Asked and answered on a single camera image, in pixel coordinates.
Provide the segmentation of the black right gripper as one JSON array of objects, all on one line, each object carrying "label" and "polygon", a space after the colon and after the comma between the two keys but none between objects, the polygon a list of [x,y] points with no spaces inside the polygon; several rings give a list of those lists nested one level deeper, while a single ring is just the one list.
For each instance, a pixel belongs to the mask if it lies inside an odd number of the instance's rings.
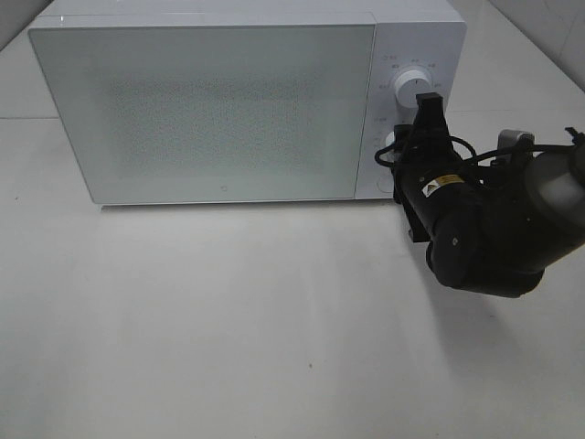
[{"label": "black right gripper", "polygon": [[459,173],[461,162],[454,144],[469,152],[464,140],[446,133],[443,98],[437,92],[416,95],[418,110],[411,130],[395,130],[394,199],[403,207],[414,242],[432,241],[439,223],[455,210],[475,203],[474,188]]}]

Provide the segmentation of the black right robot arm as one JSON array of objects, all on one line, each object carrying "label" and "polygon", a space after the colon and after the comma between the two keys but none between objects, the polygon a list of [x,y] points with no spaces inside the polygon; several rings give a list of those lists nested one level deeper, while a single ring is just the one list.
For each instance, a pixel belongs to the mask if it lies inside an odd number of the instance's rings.
[{"label": "black right robot arm", "polygon": [[412,128],[391,146],[394,198],[440,284],[519,297],[583,246],[584,135],[567,131],[570,145],[537,145],[505,130],[497,149],[467,159],[454,137]]}]

